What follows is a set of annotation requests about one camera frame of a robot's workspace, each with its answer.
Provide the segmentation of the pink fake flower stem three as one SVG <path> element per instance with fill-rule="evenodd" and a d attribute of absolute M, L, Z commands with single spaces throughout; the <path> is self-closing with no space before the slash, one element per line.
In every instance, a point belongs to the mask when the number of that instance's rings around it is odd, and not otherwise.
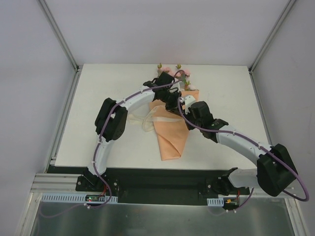
<path fill-rule="evenodd" d="M 195 91 L 197 90 L 194 85 L 190 83 L 190 81 L 185 81 L 184 82 L 184 91 Z"/>

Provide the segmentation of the pink fake flower stem one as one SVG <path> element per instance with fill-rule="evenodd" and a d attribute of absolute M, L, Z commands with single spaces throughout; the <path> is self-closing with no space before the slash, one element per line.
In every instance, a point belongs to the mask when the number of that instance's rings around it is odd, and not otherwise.
<path fill-rule="evenodd" d="M 176 78 L 180 78 L 182 76 L 185 76 L 186 78 L 190 77 L 189 70 L 184 69 L 181 64 L 177 64 L 176 69 L 177 69 L 177 71 L 175 72 L 174 77 L 176 77 Z"/>

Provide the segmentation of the cream ribbon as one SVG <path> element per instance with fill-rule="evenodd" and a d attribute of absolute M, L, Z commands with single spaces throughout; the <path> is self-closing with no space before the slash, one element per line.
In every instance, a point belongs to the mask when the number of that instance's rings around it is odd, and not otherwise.
<path fill-rule="evenodd" d="M 154 114 L 161 108 L 162 105 L 155 106 L 145 117 L 130 114 L 127 116 L 127 120 L 133 125 L 140 124 L 142 130 L 145 132 L 151 132 L 154 130 L 154 122 L 179 122 L 182 120 L 181 118 L 155 117 Z"/>

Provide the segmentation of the kraft wrapping paper sheet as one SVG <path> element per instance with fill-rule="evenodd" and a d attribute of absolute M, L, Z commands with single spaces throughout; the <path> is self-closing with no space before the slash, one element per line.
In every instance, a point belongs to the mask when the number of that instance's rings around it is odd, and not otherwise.
<path fill-rule="evenodd" d="M 179 159 L 185 149 L 189 130 L 184 119 L 166 111 L 165 103 L 155 100 L 149 103 L 153 112 L 153 127 L 157 135 L 162 161 Z"/>

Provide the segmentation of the pink fake flower stem two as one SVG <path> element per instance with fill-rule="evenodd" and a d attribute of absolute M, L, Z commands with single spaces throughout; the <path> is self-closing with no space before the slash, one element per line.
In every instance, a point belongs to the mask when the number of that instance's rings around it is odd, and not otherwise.
<path fill-rule="evenodd" d="M 163 66 L 161 63 L 157 65 L 157 75 L 160 76 L 162 72 L 165 72 L 171 76 L 174 76 L 174 73 L 170 67 Z"/>

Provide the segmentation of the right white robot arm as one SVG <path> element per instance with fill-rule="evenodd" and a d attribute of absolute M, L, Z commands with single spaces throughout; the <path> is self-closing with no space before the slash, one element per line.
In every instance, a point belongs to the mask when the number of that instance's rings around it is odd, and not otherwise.
<path fill-rule="evenodd" d="M 256 168 L 232 168 L 222 176 L 222 190 L 233 194 L 240 187 L 259 187 L 276 197 L 296 180 L 297 171 L 287 148 L 255 141 L 238 132 L 222 119 L 213 118 L 206 102 L 180 108 L 189 129 L 199 129 L 203 136 L 231 148 L 246 157 Z"/>

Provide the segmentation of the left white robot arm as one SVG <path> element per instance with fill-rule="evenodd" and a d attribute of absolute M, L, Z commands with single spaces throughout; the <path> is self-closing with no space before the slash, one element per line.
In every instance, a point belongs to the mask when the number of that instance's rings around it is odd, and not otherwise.
<path fill-rule="evenodd" d="M 104 100 L 94 122 L 97 144 L 92 160 L 82 174 L 83 179 L 80 180 L 82 185 L 93 191 L 103 188 L 105 183 L 101 176 L 106 172 L 107 159 L 114 142 L 125 131 L 128 114 L 155 100 L 161 100 L 172 110 L 177 108 L 175 100 L 180 96 L 180 91 L 173 86 L 179 82 L 174 76 L 162 72 L 157 78 L 146 81 L 139 91 L 126 98 Z"/>

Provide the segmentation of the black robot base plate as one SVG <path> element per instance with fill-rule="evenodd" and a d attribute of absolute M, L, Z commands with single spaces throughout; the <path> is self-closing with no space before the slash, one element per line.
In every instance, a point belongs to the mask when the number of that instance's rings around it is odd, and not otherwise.
<path fill-rule="evenodd" d="M 119 203 L 204 206 L 219 195 L 249 195 L 249 189 L 227 182 L 226 170 L 166 170 L 108 168 L 100 177 L 88 169 L 78 177 L 75 190 L 102 192 Z"/>

